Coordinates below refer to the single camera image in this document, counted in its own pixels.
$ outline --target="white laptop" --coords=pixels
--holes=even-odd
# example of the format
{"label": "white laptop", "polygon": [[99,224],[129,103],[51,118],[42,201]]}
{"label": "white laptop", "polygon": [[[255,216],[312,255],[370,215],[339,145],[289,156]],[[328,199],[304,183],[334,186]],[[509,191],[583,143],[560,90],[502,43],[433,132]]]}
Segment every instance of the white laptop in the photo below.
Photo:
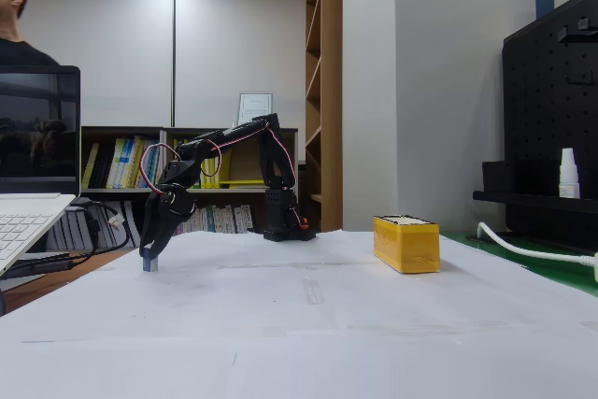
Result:
{"label": "white laptop", "polygon": [[80,73],[0,66],[0,277],[79,195]]}

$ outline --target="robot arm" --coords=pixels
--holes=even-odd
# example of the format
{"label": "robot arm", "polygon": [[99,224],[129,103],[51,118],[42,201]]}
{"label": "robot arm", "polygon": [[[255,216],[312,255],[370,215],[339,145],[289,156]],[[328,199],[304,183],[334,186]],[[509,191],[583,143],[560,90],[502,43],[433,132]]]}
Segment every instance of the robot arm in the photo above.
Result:
{"label": "robot arm", "polygon": [[[145,207],[145,220],[139,248],[144,262],[151,262],[164,250],[177,227],[196,209],[187,192],[199,179],[202,161],[220,157],[237,142],[256,137],[260,167],[268,206],[268,229],[264,238],[273,241],[310,240],[315,236],[299,216],[293,191],[297,178],[290,154],[282,144],[278,116],[270,114],[225,131],[200,135],[176,148],[178,159],[168,163]],[[275,172],[278,167],[280,175]]]}

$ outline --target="yellow box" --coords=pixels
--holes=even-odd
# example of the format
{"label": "yellow box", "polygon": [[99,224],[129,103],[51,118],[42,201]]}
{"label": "yellow box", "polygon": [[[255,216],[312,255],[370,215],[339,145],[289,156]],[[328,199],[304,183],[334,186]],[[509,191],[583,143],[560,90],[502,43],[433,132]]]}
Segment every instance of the yellow box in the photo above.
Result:
{"label": "yellow box", "polygon": [[374,253],[401,273],[440,271],[440,226],[408,215],[374,217]]}

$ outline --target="laptop screen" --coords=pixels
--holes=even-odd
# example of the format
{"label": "laptop screen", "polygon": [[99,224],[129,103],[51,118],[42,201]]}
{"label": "laptop screen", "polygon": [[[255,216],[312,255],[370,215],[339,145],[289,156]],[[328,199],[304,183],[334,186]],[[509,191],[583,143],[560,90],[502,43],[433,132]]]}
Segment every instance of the laptop screen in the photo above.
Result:
{"label": "laptop screen", "polygon": [[78,128],[78,69],[0,68],[0,192],[78,194]]}

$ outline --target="pegboard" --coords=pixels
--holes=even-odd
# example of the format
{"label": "pegboard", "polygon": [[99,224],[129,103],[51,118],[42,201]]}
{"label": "pegboard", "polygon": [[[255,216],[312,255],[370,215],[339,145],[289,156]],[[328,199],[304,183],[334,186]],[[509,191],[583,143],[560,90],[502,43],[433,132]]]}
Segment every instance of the pegboard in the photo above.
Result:
{"label": "pegboard", "polygon": [[[573,148],[581,197],[598,200],[598,40],[560,43],[580,20],[598,25],[598,0],[571,0],[505,40],[505,159],[560,160]],[[598,216],[509,205],[509,229],[598,247]]]}

